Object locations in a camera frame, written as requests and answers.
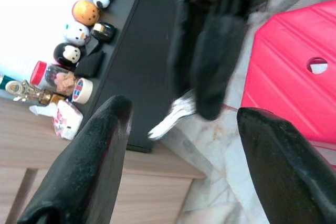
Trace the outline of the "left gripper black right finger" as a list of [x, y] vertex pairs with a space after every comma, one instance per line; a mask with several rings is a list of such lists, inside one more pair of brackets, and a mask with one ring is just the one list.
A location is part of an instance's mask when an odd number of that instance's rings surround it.
[[240, 108], [251, 179], [270, 223], [335, 223], [335, 170], [287, 120]]

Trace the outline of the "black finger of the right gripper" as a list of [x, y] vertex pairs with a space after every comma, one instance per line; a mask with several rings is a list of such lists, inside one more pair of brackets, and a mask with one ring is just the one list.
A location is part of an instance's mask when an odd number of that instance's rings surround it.
[[197, 3], [178, 0], [167, 58], [168, 76], [175, 96], [182, 96], [191, 88], [190, 68], [203, 23], [204, 11]]
[[217, 119], [247, 31], [247, 2], [223, 0], [208, 13], [192, 63], [192, 87], [197, 113]]

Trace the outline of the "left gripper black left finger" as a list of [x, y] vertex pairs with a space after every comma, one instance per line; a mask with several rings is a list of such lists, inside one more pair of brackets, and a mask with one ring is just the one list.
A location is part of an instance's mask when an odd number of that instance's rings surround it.
[[132, 102], [109, 98], [55, 159], [18, 223], [109, 223], [131, 131]]

